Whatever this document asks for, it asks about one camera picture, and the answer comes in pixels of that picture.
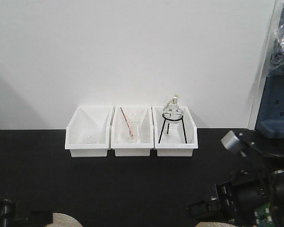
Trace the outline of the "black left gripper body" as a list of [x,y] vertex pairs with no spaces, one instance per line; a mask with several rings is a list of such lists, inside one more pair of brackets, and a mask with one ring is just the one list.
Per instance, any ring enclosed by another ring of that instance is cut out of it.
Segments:
[[30,202],[0,196],[0,227],[45,227],[52,223],[52,211],[33,210]]

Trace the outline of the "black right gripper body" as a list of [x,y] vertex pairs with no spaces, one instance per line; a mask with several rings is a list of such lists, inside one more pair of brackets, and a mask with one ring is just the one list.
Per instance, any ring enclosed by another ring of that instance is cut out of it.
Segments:
[[201,200],[187,206],[190,218],[199,222],[240,224],[240,208],[230,183],[212,184],[203,189]]

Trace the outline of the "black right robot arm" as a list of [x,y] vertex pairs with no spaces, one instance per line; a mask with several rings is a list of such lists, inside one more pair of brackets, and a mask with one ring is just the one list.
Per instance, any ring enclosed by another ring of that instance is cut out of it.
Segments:
[[237,227],[284,227],[284,153],[242,131],[228,131],[221,143],[249,169],[207,186],[201,200],[188,206],[189,217]]

